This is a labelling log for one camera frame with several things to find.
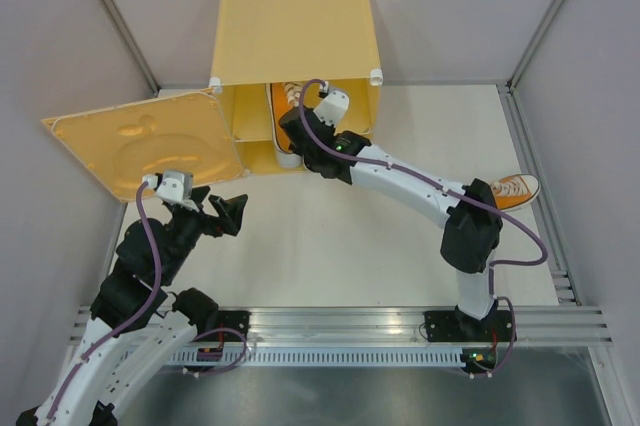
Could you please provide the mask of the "white sneaker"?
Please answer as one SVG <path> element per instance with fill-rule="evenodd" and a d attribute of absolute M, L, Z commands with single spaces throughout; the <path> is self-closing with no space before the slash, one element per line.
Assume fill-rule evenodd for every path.
<path fill-rule="evenodd" d="M 282 151 L 280 149 L 275 150 L 275 157 L 278 165 L 286 170 L 293 170 L 301 166 L 301 157 L 291 153 Z"/>

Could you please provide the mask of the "orange canvas sneaker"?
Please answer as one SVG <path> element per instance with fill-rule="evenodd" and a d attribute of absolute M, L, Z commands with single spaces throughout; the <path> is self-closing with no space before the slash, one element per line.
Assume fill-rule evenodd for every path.
<path fill-rule="evenodd" d="M 530 205 L 540 193 L 540 182 L 531 174 L 514 174 L 490 183 L 496 207 L 515 211 Z"/>
<path fill-rule="evenodd" d="M 299 102 L 303 84 L 301 82 L 271 83 L 266 87 L 270 107 L 273 139 L 279 152 L 290 153 L 290 140 L 280 125 L 280 120 Z"/>

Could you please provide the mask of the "yellow cabinet door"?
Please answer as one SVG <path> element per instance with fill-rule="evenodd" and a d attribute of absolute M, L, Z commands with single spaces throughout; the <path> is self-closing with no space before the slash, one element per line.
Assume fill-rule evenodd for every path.
<path fill-rule="evenodd" d="M 143 177 L 193 175 L 196 187 L 233 180 L 241 165 L 218 99 L 207 90 L 47 118 L 44 127 L 117 200 Z"/>

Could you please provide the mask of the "yellow plastic shoe cabinet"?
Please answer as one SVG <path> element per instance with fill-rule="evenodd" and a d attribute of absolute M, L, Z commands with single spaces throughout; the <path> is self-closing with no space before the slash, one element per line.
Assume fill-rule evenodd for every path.
<path fill-rule="evenodd" d="M 383 72 L 370 0 L 219 0 L 209 88 L 246 173 L 296 171 L 273 108 L 282 84 L 313 78 L 348 94 L 340 129 L 372 135 Z"/>

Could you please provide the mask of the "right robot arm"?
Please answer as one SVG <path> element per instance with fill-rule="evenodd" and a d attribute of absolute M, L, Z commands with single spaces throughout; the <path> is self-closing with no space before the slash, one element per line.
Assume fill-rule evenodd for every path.
<path fill-rule="evenodd" d="M 414 171 L 368 138 L 335 132 L 314 112 L 293 108 L 278 121 L 291 151 L 325 179 L 377 191 L 424 215 L 443 231 L 440 255 L 456 270 L 458 303 L 454 318 L 460 336 L 478 341 L 492 327 L 497 310 L 489 262 L 503 226 L 489 186 L 469 185 Z"/>

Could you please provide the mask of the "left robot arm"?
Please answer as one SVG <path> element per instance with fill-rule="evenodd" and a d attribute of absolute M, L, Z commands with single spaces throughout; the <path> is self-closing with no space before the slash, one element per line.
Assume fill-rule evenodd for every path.
<path fill-rule="evenodd" d="M 196 288 L 172 295 L 159 325 L 149 323 L 201 237 L 238 235 L 247 195 L 223 199 L 208 187 L 189 190 L 167 180 L 153 185 L 145 178 L 136 196 L 140 218 L 116 249 L 78 348 L 47 399 L 22 412 L 17 424 L 116 425 L 146 384 L 192 342 L 235 339 L 242 346 L 231 361 L 218 349 L 205 354 L 209 366 L 183 367 L 194 378 L 228 372 L 246 358 L 247 323 L 222 322 L 219 305 Z"/>

